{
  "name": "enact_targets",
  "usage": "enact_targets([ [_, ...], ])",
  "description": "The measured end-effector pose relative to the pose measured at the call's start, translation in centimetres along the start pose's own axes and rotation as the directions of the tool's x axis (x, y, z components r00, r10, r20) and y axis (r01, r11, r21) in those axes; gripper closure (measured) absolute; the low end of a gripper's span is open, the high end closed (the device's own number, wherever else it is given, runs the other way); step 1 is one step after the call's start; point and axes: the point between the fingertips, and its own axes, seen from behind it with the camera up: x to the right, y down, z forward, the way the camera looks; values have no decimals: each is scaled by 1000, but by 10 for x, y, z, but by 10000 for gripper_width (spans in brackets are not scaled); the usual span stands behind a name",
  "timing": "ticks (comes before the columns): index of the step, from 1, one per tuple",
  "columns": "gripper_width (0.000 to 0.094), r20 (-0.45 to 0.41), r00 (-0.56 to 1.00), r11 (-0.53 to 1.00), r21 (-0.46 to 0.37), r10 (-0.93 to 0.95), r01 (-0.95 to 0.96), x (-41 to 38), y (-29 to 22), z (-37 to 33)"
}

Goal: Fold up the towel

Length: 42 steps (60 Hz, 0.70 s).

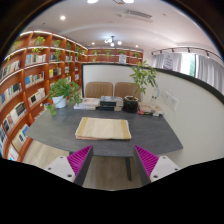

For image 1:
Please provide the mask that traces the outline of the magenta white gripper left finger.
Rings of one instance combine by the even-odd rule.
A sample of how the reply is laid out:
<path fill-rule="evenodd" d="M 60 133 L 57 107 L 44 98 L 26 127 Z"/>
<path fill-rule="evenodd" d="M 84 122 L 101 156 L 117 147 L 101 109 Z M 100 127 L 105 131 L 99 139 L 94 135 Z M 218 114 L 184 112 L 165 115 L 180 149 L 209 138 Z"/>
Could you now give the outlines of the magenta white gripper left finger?
<path fill-rule="evenodd" d="M 78 186 L 82 186 L 92 157 L 93 146 L 89 145 L 68 157 L 59 156 L 45 170 Z"/>

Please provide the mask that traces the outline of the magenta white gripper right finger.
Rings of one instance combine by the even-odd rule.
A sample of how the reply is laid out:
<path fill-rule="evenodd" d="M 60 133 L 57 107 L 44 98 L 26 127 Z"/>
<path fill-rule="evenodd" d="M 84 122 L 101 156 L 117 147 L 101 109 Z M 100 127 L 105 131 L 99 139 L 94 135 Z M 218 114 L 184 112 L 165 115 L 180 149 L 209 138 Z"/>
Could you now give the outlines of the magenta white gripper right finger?
<path fill-rule="evenodd" d="M 157 156 L 137 145 L 133 155 L 143 186 L 180 170 L 167 156 Z"/>

